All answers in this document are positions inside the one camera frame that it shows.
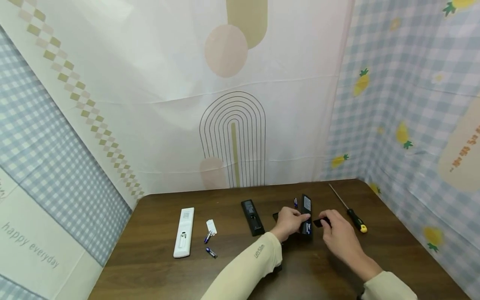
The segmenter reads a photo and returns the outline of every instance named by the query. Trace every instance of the screwdriver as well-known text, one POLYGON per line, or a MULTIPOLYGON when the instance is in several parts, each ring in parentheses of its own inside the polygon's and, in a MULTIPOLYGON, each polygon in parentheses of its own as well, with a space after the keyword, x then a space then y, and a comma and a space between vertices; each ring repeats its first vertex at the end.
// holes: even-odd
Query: screwdriver
POLYGON ((361 233, 367 233, 367 226, 363 221, 355 214, 353 209, 348 208, 348 206, 343 202, 342 197, 335 191, 333 186, 329 183, 328 186, 332 189, 332 191, 335 193, 335 195, 340 199, 340 201, 343 203, 345 208, 347 209, 347 215, 352 219, 353 225, 355 225, 355 228, 358 229, 361 233))

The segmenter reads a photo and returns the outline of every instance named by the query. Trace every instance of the beige sleeve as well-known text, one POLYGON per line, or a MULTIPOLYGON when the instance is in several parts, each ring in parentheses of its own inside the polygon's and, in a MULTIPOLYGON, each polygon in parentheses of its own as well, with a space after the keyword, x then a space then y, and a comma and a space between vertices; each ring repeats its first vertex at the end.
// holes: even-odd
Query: beige sleeve
POLYGON ((246 300, 260 279, 281 263, 282 246, 267 232, 218 274, 202 300, 246 300))
POLYGON ((381 272, 363 285, 363 300, 417 300, 417 295, 390 272, 381 272))

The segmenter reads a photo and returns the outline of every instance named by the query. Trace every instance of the person's right hand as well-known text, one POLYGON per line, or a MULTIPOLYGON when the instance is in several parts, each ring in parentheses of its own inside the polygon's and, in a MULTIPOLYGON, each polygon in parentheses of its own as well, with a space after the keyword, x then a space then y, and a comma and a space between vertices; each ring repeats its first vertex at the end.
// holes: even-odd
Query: person's right hand
POLYGON ((332 224, 329 226, 327 222, 320 221, 324 227, 324 241, 328 249, 364 282, 383 271, 373 259, 363 252, 352 225, 338 211, 335 209, 325 210, 320 213, 319 217, 329 218, 330 224, 332 224))
POLYGON ((352 225, 338 211, 325 210, 319 214, 319 217, 327 217, 332 224, 330 227, 327 222, 320 221, 324 227, 324 242, 336 257, 350 264, 365 255, 352 225))

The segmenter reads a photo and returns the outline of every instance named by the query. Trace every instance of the brown table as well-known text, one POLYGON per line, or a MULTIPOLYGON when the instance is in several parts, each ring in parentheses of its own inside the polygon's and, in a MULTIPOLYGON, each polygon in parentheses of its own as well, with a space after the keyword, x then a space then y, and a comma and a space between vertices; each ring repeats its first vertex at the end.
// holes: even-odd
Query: brown table
MULTIPOLYGON (((371 189, 359 180, 332 181, 337 192, 368 225, 358 233, 365 252, 394 272, 419 299, 468 299, 463 291, 408 232, 371 189)), ((272 213, 293 206, 302 193, 312 198, 313 213, 345 209, 325 182, 149 195, 135 209, 90 299, 199 299, 217 274, 258 237, 252 237, 240 202, 253 199, 265 230, 272 213), (174 259, 180 210, 195 207, 191 255, 174 259), (218 234, 205 252, 205 222, 214 219, 218 234)), ((355 299, 362 282, 325 247, 322 230, 311 242, 288 240, 283 270, 262 279, 249 299, 355 299)))

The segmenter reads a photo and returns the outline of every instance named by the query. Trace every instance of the beige circle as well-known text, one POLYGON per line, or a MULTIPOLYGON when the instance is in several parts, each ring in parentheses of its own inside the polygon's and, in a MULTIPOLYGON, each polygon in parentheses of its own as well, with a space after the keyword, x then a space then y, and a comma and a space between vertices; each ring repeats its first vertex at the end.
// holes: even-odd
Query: beige circle
POLYGON ((208 66, 220 77, 232 77, 247 61, 248 46, 243 32, 233 25, 221 25, 210 33, 205 42, 208 66))
POLYGON ((200 163, 200 176, 207 190, 228 188, 224 169, 220 158, 209 157, 200 163))

